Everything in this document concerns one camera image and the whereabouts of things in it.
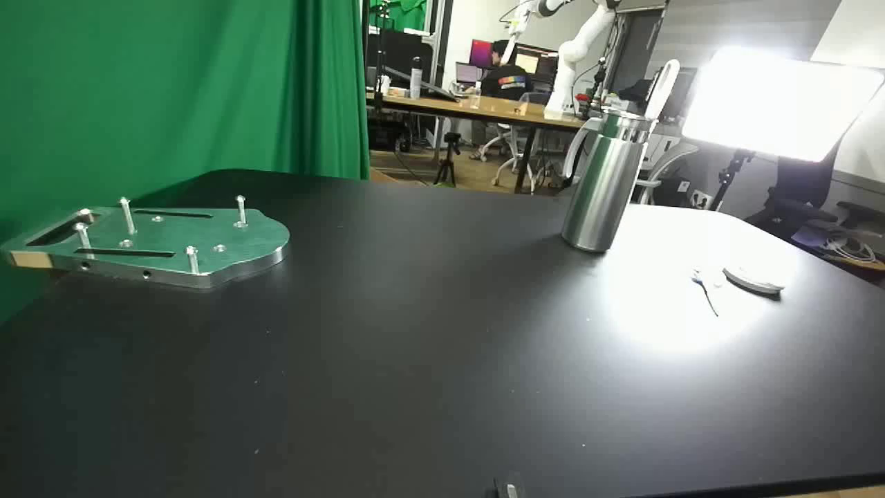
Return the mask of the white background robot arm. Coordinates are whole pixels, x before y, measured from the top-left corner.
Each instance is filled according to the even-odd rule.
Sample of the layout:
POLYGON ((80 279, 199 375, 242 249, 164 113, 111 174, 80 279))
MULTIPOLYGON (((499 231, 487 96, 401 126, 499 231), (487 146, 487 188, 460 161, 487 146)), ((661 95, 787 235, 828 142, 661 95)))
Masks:
MULTIPOLYGON (((502 16, 507 29, 503 58, 512 58, 514 45, 530 31, 531 16, 557 16, 574 0, 514 0, 502 16)), ((615 26, 621 0, 590 0, 593 15, 582 22, 574 38, 563 41, 557 56, 554 92, 545 105, 548 119, 563 119, 574 105, 574 83, 579 80, 579 65, 590 56, 590 48, 615 26)))

